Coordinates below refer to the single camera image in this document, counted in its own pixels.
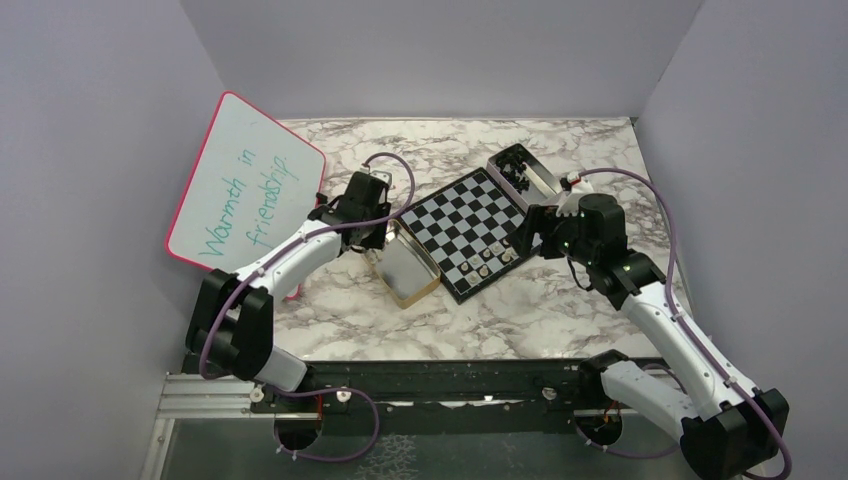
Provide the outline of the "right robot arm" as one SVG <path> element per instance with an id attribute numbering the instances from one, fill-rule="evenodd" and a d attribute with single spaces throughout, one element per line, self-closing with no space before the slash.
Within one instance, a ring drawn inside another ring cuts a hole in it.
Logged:
<path id="1" fill-rule="evenodd" d="M 729 479 L 774 458 L 789 413 L 785 397 L 743 375 L 668 292 L 668 278 L 628 245 L 624 209 L 607 194 L 581 194 L 574 210 L 532 205 L 508 236 L 521 255 L 585 267 L 589 288 L 648 337 L 682 385 L 676 390 L 617 350 L 581 363 L 579 398 L 623 403 L 676 440 L 701 479 Z"/>

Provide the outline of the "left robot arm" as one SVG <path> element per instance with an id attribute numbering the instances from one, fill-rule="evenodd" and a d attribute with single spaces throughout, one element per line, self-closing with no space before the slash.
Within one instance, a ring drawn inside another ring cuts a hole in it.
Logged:
<path id="1" fill-rule="evenodd" d="M 343 194 L 319 195 L 304 223 L 268 254 L 233 273 L 205 276 L 185 340 L 204 377 L 271 385 L 290 410 L 310 405 L 315 386 L 306 363 L 274 344 L 274 304 L 351 248 L 384 245 L 391 183 L 387 172 L 362 169 Z"/>

